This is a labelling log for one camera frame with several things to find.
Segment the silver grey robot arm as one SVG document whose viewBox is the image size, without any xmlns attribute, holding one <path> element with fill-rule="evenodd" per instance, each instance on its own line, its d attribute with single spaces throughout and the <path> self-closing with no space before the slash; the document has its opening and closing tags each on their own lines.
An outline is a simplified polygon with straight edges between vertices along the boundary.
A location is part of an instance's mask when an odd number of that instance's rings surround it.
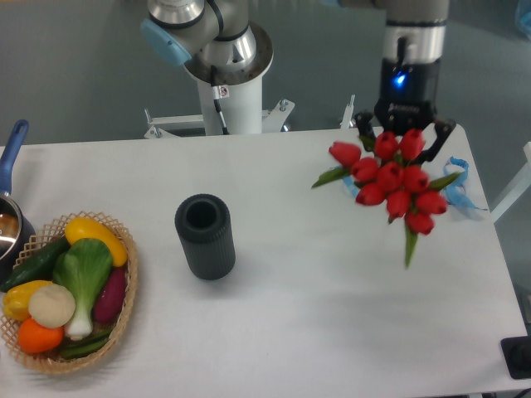
<svg viewBox="0 0 531 398">
<path fill-rule="evenodd" d="M 436 115 L 435 97 L 446 33 L 446 1 L 359 1 L 386 14 L 378 102 L 373 110 L 348 106 L 342 127 L 371 139 L 373 121 L 404 135 L 433 127 L 434 143 L 418 162 L 430 162 L 455 129 Z M 208 135 L 280 132 L 294 104 L 262 107 L 262 78 L 273 60 L 267 33 L 249 18 L 245 1 L 150 1 L 141 23 L 144 40 L 167 63 L 196 81 Z"/>
</svg>

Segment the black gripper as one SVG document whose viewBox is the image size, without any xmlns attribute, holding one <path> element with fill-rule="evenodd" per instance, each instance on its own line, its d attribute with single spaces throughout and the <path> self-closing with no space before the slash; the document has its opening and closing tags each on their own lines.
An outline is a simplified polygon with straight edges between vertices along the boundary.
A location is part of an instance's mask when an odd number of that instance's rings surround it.
<svg viewBox="0 0 531 398">
<path fill-rule="evenodd" d="M 374 113 L 364 110 L 354 115 L 359 136 L 376 140 L 372 125 L 374 115 L 384 129 L 397 135 L 403 135 L 410 129 L 425 129 L 436 117 L 435 98 L 439 72 L 439 61 L 398 64 L 384 59 Z M 436 120 L 435 141 L 419 154 L 417 164 L 433 161 L 455 127 L 453 119 Z"/>
</svg>

